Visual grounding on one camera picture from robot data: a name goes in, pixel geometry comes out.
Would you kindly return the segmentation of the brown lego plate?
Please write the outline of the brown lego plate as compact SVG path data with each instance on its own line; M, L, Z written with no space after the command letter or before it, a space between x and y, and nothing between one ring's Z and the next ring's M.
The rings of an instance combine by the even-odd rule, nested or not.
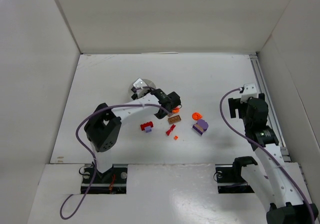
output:
M175 115L175 116L169 117L167 120L168 120L169 124L175 124L175 123L180 122L182 119L179 115Z

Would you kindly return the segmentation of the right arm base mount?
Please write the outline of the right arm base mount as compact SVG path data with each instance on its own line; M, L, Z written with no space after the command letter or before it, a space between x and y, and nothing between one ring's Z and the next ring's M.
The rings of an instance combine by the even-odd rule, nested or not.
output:
M213 179L219 194L253 194L251 186L234 171L232 164L216 164Z

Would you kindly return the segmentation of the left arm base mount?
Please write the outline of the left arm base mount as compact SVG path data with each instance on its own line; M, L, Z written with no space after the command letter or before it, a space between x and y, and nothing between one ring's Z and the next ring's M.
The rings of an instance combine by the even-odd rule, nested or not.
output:
M80 193L84 194L94 174L93 164L84 165L78 173L81 175ZM127 193L128 165L116 164L104 174L97 172L88 194L122 195Z

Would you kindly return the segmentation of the orange round lego piece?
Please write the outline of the orange round lego piece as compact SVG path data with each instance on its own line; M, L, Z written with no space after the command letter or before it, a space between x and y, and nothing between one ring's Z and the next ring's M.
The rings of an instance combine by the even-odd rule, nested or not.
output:
M192 114L192 119L195 120L195 121L198 121L198 120L202 119L202 117L203 117L203 116L202 116L200 113L198 113L198 112L194 112L194 113Z

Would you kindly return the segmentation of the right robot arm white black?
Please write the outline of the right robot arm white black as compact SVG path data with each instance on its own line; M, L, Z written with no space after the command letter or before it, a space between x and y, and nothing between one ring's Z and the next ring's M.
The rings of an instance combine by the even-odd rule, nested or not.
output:
M269 107L265 95L237 88L240 98L229 98L231 118L243 121L246 139L256 155L237 157L235 173L255 192L266 212L269 224L314 224L319 210L308 201L287 171L275 132L267 125Z

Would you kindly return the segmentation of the orange lego wedge piece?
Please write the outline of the orange lego wedge piece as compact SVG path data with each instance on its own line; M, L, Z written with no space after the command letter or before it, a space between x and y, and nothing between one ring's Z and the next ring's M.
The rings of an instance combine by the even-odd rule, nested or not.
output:
M176 108L174 108L173 110L172 110L172 113L173 114L177 114L177 113L179 113L180 112L180 108L178 108L178 107L176 107Z

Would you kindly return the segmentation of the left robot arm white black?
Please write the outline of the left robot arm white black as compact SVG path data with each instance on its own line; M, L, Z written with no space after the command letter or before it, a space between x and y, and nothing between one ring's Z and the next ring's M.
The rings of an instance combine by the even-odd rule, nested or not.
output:
M115 173L110 149L116 144L122 126L152 115L161 120L180 105L181 98L176 92L166 94L159 88L148 90L142 97L125 104L98 105L84 125L84 131L92 146L99 178L105 182Z

